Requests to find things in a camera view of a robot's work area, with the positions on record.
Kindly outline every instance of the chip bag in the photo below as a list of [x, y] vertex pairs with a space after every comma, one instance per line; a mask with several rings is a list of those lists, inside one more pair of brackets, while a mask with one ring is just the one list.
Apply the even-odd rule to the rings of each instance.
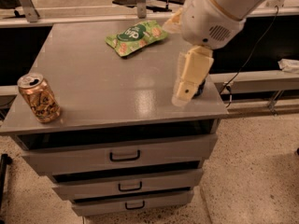
[[166, 37], [157, 21], [142, 21], [121, 34], [107, 36], [105, 41], [123, 57]]

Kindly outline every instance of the gray drawer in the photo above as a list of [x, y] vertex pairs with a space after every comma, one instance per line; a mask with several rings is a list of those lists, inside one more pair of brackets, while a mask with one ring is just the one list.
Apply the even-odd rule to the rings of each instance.
[[216, 134], [27, 151], [39, 175], [63, 175], [208, 159]]
[[163, 189], [197, 186], [202, 169], [165, 172], [150, 175], [129, 175], [60, 184], [54, 191], [62, 200], [106, 197]]
[[137, 209], [147, 209], [168, 205], [183, 205], [192, 200], [193, 191], [172, 192], [167, 194], [154, 194], [120, 198], [113, 201], [100, 201], [92, 203], [73, 204], [73, 210], [78, 216], [92, 216], [112, 212], [124, 212]]

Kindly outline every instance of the speckled floor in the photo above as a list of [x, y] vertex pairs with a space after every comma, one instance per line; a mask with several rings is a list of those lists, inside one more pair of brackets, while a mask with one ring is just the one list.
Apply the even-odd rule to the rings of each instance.
[[[219, 141], [190, 204], [86, 217], [84, 223], [299, 223], [297, 107], [298, 102], [293, 113], [278, 110], [276, 117], [265, 109], [263, 114], [241, 113], [223, 120]], [[1, 212], [7, 224], [83, 223], [70, 203], [54, 193], [51, 182], [22, 160], [21, 150], [9, 137], [0, 137], [0, 151], [13, 159]]]

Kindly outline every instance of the black cable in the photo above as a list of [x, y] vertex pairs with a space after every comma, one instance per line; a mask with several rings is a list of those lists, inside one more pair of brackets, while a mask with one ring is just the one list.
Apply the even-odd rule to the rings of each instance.
[[268, 31], [270, 30], [270, 28], [272, 27], [275, 19], [278, 16], [279, 13], [279, 7], [275, 6], [278, 10], [277, 13], [275, 14], [275, 17], [273, 18], [271, 24], [268, 26], [268, 28], [265, 30], [265, 32], [262, 34], [262, 36], [258, 39], [258, 41], [255, 43], [253, 49], [251, 50], [251, 53], [249, 55], [249, 57], [247, 58], [247, 60], [244, 62], [244, 64], [241, 66], [241, 68], [237, 71], [237, 73], [223, 86], [222, 90], [220, 91], [220, 94], [226, 89], [226, 87], [239, 75], [239, 73], [242, 71], [242, 69], [245, 67], [245, 65], [248, 64], [250, 58], [253, 55], [254, 50], [256, 49], [256, 47], [258, 46], [258, 44], [260, 43], [260, 41], [263, 39], [263, 37], [268, 33]]
[[11, 101], [9, 101], [9, 102], [6, 103], [6, 104], [0, 105], [0, 107], [4, 107], [4, 106], [9, 105], [9, 104], [12, 103], [15, 99], [16, 99], [16, 97], [13, 97], [13, 99], [12, 99]]

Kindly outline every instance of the gray cabinet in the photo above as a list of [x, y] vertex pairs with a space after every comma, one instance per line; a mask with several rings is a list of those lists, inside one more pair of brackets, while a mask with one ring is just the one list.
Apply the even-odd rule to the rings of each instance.
[[0, 128], [79, 216], [190, 202], [227, 114], [209, 77], [200, 97], [171, 104], [176, 54], [190, 48], [180, 35], [127, 59], [105, 44], [134, 23], [55, 24], [31, 72], [49, 81], [62, 115], [38, 123], [18, 95]]

